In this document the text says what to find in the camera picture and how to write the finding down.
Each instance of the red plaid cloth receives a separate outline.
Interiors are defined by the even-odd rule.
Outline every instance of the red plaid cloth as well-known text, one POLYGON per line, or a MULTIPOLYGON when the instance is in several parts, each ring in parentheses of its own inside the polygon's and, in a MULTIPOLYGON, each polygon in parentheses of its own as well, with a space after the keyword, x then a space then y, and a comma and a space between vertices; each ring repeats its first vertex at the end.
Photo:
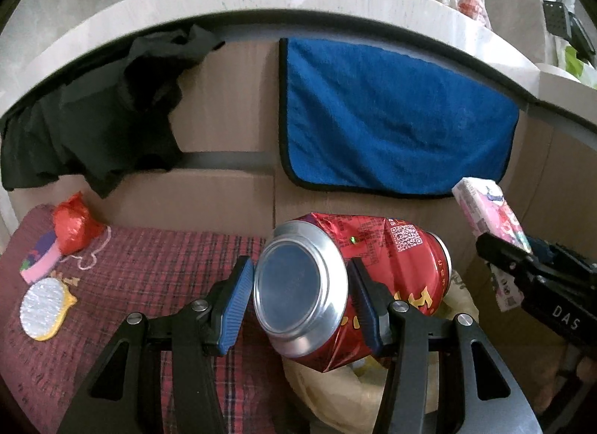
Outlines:
MULTIPOLYGON (((56 267, 62 278, 80 279, 69 285, 78 302, 58 334, 38 342, 20 324, 28 286, 19 267, 52 228, 52 209, 31 210, 0 258, 0 375, 41 434, 58 430, 81 381, 128 313, 149 318, 175 313, 228 277, 238 255, 255 261, 263 247, 253 237, 112 227, 112 239, 92 269, 78 269, 73 258, 56 267)), ((83 266, 105 239, 106 232, 81 253, 83 266)), ((235 347, 216 360, 214 375, 230 433, 274 432, 272 416, 288 387, 251 303, 235 347)), ((162 354, 162 411, 164 431, 175 433, 170 352, 162 354)))

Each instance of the black cloth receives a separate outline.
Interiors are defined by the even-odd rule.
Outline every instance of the black cloth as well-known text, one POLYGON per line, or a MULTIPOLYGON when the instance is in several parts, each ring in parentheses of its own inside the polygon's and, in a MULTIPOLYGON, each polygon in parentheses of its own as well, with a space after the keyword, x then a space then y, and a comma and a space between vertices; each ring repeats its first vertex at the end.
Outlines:
POLYGON ((223 45, 198 26, 136 38, 125 58, 88 71, 0 120, 8 191, 82 174, 102 198, 135 170, 170 170, 182 152, 168 114, 177 78, 223 45))

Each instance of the red plastic bag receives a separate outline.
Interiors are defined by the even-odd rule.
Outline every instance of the red plastic bag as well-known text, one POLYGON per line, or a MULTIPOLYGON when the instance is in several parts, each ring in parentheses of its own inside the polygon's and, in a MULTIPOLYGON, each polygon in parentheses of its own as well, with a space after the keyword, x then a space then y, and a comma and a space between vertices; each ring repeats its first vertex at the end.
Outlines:
POLYGON ((58 248, 63 255, 75 253, 87 247, 101 235, 106 226, 91 216, 83 203, 83 194, 75 193, 54 210, 54 232, 58 248))

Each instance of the pink tissue package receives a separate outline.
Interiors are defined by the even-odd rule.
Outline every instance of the pink tissue package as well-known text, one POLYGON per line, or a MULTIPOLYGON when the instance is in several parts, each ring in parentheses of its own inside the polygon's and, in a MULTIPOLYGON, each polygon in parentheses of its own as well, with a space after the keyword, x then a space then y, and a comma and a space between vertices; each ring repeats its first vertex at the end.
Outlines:
MULTIPOLYGON (((465 213, 475 237, 489 232, 526 252, 532 252, 516 215, 495 181, 463 178, 452 188, 452 193, 465 213)), ((514 278, 493 265, 490 269, 500 310, 508 311, 520 306, 524 296, 514 284, 514 278)))

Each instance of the crushed can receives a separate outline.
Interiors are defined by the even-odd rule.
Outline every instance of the crushed can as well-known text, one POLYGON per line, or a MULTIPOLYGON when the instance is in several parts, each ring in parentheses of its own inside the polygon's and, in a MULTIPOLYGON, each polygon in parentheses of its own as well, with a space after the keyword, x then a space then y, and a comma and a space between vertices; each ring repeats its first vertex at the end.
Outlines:
POLYGON ((282 356, 320 372, 371 354, 348 295, 346 262, 360 257, 395 299, 432 315, 450 285, 436 235, 399 219, 310 213, 283 223, 255 271, 257 318, 282 356))

